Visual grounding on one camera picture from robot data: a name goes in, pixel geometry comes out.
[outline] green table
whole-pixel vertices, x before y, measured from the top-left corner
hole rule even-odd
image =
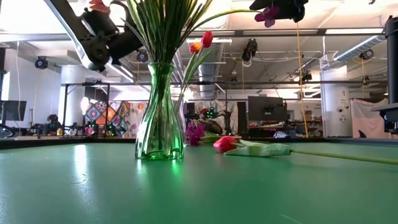
[[[295,143],[398,159],[398,148]],[[397,223],[398,166],[295,154],[139,161],[133,144],[0,151],[0,223]]]

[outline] glass vase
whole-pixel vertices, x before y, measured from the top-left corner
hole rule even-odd
[[[175,93],[172,94],[172,101],[174,109],[178,106],[178,111],[175,111],[175,115],[177,117],[178,125],[180,126],[181,134],[182,134],[182,142],[184,147],[188,144],[188,135],[187,135],[187,122],[185,119],[185,111],[184,111],[184,101],[178,102],[180,94]]]
[[[152,88],[137,132],[136,158],[181,159],[182,133],[170,95],[170,77],[174,66],[151,63],[148,67],[152,75]]]

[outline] monitor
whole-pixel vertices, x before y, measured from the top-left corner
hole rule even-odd
[[[250,121],[285,121],[286,109],[283,98],[249,96]]]
[[[0,111],[2,114],[1,120],[6,120],[6,121],[23,121],[24,116],[25,116],[25,109],[26,109],[26,101],[20,101],[17,100],[7,100],[7,101],[0,101],[0,108],[2,110]],[[19,105],[19,112],[21,114],[21,120],[19,119],[19,114],[18,114],[18,105]]]

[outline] ventilation duct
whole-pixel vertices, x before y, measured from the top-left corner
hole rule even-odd
[[[227,11],[231,9],[231,0],[217,0],[211,3],[206,14],[203,18],[213,16],[215,14]],[[228,26],[229,16],[219,17],[210,22],[207,22],[200,29],[203,30],[222,30]],[[223,54],[224,44],[223,43],[212,43],[211,47],[205,49],[202,53],[211,50],[212,53],[204,62],[219,62]],[[199,80],[200,81],[216,81],[216,76],[220,70],[220,65],[205,63],[199,66]],[[216,86],[212,85],[201,85],[200,96],[204,99],[215,99],[216,98]]]
[[[357,46],[353,47],[352,49],[347,50],[346,52],[338,54],[336,57],[334,57],[335,61],[338,62],[345,62],[348,59],[351,59],[353,57],[356,57],[360,55],[361,53],[371,49],[372,47],[376,46],[377,44],[380,44],[384,42],[386,38],[381,35],[375,35],[364,42],[358,44]]]

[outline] white column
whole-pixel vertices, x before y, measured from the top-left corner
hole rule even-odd
[[[347,66],[322,70],[322,81],[347,80]],[[322,84],[323,137],[352,137],[351,107],[347,84]]]
[[[83,83],[86,80],[87,69],[83,66],[64,65],[61,71],[61,84],[65,83]],[[77,122],[78,125],[83,125],[83,113],[80,108],[80,103],[85,96],[85,87],[83,86],[69,86],[67,98],[67,112],[65,117],[65,125],[72,125]],[[58,105],[58,119],[63,122],[63,107],[65,100],[65,87],[61,86],[60,100]]]

